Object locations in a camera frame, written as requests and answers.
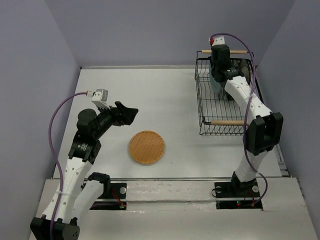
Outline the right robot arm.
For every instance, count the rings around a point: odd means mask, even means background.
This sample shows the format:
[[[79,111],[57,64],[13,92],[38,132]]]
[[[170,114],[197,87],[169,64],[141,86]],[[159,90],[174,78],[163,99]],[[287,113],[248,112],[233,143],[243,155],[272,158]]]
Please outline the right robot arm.
[[[279,143],[284,118],[262,103],[242,70],[232,65],[230,48],[226,44],[211,46],[211,64],[213,79],[235,100],[244,114],[244,156],[231,181],[221,188],[224,193],[242,196],[253,187],[267,153]]]

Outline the large black striped plate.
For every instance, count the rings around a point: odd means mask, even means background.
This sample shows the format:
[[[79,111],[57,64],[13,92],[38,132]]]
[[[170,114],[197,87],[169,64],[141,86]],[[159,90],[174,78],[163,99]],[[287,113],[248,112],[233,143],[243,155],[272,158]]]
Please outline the large black striped plate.
[[[250,83],[251,81],[251,74],[250,74],[250,67],[246,59],[241,59],[239,63],[240,70],[242,71],[246,81]]]

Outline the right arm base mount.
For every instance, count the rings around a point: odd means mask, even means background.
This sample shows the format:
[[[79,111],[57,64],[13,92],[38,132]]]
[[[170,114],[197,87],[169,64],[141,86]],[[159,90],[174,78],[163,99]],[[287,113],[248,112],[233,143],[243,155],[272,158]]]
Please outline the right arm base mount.
[[[214,183],[211,195],[218,210],[263,209],[257,179],[240,182],[235,173],[229,181]]]

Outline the small black striped plate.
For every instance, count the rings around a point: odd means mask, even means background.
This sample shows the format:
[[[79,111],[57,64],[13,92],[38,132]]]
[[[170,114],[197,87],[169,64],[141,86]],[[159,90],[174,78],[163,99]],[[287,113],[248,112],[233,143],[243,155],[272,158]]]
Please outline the small black striped plate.
[[[234,68],[240,69],[242,67],[242,62],[240,59],[232,59],[231,60],[231,65]]]

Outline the blue floral plate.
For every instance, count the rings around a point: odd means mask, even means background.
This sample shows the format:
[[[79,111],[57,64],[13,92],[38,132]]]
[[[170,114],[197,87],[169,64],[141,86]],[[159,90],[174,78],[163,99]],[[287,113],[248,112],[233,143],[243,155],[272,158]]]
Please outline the blue floral plate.
[[[233,101],[233,97],[226,92],[223,88],[220,89],[219,93],[218,93],[218,98],[220,100],[228,100],[228,101]]]

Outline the woven bamboo plate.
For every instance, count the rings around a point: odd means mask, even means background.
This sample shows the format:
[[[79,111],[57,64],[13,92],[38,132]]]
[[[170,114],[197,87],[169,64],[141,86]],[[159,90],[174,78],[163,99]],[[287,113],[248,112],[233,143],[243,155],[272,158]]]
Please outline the woven bamboo plate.
[[[143,165],[157,162],[165,152],[165,142],[156,132],[144,130],[135,134],[129,142],[129,155]]]

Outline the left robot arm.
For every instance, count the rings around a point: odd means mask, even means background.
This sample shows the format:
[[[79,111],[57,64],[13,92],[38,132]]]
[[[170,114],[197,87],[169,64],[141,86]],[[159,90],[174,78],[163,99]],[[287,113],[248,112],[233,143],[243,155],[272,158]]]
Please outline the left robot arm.
[[[76,240],[80,235],[80,220],[99,198],[110,194],[111,179],[92,168],[101,149],[100,137],[111,126],[129,126],[139,110],[121,102],[108,107],[96,104],[99,113],[87,108],[77,116],[77,132],[68,153],[66,168],[49,205],[41,217],[34,217],[30,229],[37,240]]]

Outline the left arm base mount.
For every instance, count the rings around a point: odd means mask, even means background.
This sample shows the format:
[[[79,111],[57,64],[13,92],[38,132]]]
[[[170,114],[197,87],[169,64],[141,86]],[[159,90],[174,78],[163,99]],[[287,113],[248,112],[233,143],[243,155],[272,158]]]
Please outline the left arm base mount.
[[[103,192],[92,204],[92,211],[125,211],[127,209],[127,183],[112,182],[109,192]]]

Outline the teal plate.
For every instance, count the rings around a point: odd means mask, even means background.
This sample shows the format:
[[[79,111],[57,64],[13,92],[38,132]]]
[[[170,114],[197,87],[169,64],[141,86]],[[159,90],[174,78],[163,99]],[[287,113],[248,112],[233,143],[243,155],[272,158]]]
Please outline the teal plate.
[[[221,91],[221,85],[216,82],[215,78],[212,75],[212,70],[213,70],[213,64],[212,64],[212,57],[208,57],[209,60],[209,79],[210,79],[210,85],[211,89],[215,94],[219,94]]]

